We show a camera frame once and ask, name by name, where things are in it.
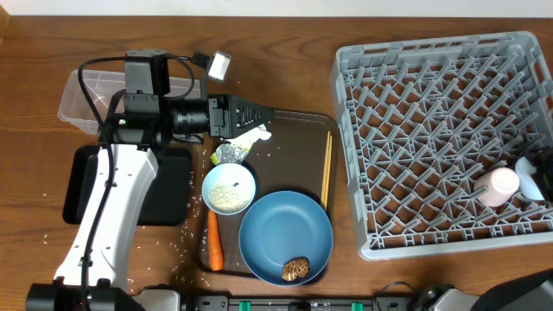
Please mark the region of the light blue cup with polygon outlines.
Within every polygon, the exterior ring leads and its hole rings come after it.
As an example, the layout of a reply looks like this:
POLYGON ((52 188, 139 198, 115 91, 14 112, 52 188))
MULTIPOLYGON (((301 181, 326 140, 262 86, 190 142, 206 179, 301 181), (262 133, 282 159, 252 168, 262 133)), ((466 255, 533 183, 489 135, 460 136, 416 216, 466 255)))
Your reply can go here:
POLYGON ((537 172, 537 169, 525 157, 521 157, 515 164, 515 172, 519 178, 520 193, 531 200, 544 200, 544 197, 533 180, 532 175, 537 172))

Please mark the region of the yellow green foil wrapper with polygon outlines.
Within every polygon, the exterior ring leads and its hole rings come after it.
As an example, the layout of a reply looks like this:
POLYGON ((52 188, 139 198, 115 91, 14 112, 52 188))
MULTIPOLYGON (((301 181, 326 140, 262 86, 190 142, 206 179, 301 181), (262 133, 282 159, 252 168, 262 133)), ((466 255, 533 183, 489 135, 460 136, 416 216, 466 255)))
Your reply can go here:
POLYGON ((210 159, 215 166, 226 163, 241 164, 250 150, 250 147, 223 143, 211 154, 210 159))

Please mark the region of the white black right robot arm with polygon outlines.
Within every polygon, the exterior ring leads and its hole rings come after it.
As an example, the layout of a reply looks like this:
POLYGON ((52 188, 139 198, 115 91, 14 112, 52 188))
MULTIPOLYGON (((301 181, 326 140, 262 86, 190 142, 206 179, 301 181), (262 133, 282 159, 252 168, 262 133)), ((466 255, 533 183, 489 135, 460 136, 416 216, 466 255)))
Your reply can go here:
MULTIPOLYGON (((552 202, 552 148, 524 153, 515 164, 520 191, 532 200, 552 202)), ((468 295, 451 285, 439 285, 422 291, 411 300, 409 310, 416 311, 552 311, 552 270, 501 283, 481 296, 468 295)))

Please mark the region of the white tissue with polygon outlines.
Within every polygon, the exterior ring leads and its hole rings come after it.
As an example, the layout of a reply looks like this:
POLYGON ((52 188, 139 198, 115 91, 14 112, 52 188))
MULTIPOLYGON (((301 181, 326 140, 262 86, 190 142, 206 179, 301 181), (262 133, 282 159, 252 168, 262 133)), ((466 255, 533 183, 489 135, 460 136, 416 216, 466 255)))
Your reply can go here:
POLYGON ((250 149, 258 140, 266 141, 269 140, 271 136, 271 132, 267 130, 264 124, 261 124, 236 138, 227 139, 227 142, 242 149, 250 149))

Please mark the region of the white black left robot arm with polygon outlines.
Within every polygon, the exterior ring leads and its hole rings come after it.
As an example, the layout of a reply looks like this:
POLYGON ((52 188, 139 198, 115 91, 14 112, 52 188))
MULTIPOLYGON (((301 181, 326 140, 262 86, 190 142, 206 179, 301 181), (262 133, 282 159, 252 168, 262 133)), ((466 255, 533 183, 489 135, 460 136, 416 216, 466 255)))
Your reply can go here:
POLYGON ((170 92, 161 49, 123 56, 125 87, 97 115, 99 152, 92 191, 73 245, 50 284, 35 283, 28 310, 183 310, 183 295, 160 285, 126 291, 130 248, 139 214, 172 142, 202 143, 203 135, 233 139, 267 124, 274 111, 230 94, 198 98, 170 92))

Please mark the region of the pink cup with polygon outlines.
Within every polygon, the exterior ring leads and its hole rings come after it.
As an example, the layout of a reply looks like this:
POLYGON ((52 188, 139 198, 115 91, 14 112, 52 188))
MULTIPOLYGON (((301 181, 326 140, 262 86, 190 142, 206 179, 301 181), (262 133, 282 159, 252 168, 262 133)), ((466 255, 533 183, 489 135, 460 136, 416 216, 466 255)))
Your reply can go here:
POLYGON ((474 183, 474 191, 485 187, 486 191, 477 199, 485 206, 497 207, 506 203, 519 188, 520 179, 510 168, 496 168, 481 176, 474 183))

